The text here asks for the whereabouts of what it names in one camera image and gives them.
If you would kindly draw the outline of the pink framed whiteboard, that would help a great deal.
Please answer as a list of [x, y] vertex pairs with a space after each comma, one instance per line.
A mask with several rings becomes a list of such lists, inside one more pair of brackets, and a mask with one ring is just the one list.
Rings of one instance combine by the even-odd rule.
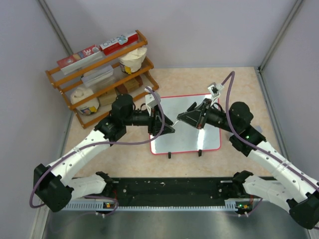
[[[210, 94], [170, 96], [161, 98], [161, 106], [165, 115], [176, 122], [179, 113], [186, 111], [191, 104], [200, 104]], [[159, 136], [150, 142], [152, 154], [174, 154], [187, 152], [204, 152], [218, 150], [221, 147], [221, 130], [206, 124], [203, 129], [177, 122], [174, 125], [175, 133]]]

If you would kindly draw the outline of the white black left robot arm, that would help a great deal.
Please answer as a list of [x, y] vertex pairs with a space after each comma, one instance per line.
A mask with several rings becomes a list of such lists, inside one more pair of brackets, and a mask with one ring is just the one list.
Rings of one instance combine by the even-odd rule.
[[126, 134], [127, 126], [146, 126], [153, 139], [174, 133], [173, 123], [160, 104], [157, 92], [145, 96], [146, 109], [137, 109], [129, 94], [119, 95], [112, 103], [110, 113], [100, 120], [94, 129], [68, 153], [48, 165], [39, 164], [33, 173], [33, 190], [29, 199], [37, 196], [52, 212], [59, 212], [72, 200], [99, 194], [109, 197], [113, 191], [110, 177], [97, 172], [90, 177], [75, 178], [75, 175], [91, 159], [117, 144]]

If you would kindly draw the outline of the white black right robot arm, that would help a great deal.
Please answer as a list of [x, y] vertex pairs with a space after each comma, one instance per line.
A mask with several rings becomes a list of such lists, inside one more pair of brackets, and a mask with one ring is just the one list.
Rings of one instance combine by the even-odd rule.
[[250, 122], [253, 115], [244, 102], [235, 102], [226, 111], [211, 105], [204, 99], [193, 103], [177, 119], [194, 128], [206, 124], [232, 133], [232, 146], [246, 157], [259, 163], [279, 182], [268, 182], [248, 171], [233, 176], [233, 192], [238, 197], [247, 194], [265, 199], [284, 209], [293, 220], [305, 229], [319, 227], [319, 182], [299, 170], [278, 153], [266, 138]]

